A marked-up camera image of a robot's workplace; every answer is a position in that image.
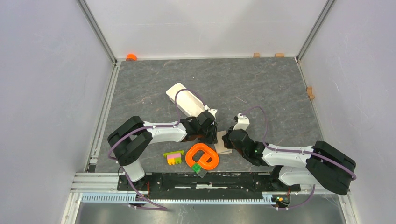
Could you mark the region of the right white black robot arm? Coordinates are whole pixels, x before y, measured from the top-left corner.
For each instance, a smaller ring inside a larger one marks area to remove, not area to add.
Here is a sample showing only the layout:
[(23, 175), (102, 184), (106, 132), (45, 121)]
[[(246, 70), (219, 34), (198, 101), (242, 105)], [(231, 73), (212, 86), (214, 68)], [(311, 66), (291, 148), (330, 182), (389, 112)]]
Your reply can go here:
[(356, 162), (325, 141), (307, 147), (279, 147), (254, 141), (243, 129), (231, 128), (221, 137), (224, 147), (235, 149), (255, 166), (273, 166), (270, 185), (275, 190), (296, 184), (319, 184), (346, 195), (356, 179)]

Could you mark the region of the white rectangular tray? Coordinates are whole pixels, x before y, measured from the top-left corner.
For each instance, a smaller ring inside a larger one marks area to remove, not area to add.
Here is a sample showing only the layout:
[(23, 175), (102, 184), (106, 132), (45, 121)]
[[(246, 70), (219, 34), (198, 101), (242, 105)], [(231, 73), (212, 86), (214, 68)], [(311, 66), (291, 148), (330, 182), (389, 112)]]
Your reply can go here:
[[(186, 89), (186, 87), (181, 83), (176, 83), (166, 91), (166, 95), (174, 103), (176, 93), (181, 89)], [(179, 92), (177, 95), (177, 105), (187, 117), (197, 117), (201, 112), (209, 110), (208, 106), (204, 105), (197, 96), (188, 90)]]

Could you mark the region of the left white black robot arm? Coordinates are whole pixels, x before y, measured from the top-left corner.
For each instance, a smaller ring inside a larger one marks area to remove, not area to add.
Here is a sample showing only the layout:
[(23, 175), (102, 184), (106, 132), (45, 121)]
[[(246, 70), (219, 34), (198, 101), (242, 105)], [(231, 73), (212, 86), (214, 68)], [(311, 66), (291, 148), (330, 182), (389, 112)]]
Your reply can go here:
[(217, 110), (209, 109), (198, 116), (171, 123), (151, 123), (143, 121), (140, 116), (132, 116), (108, 136), (111, 147), (108, 156), (124, 169), (130, 186), (141, 190), (146, 186), (147, 178), (139, 157), (147, 146), (160, 142), (194, 140), (213, 144), (217, 132), (216, 113)]

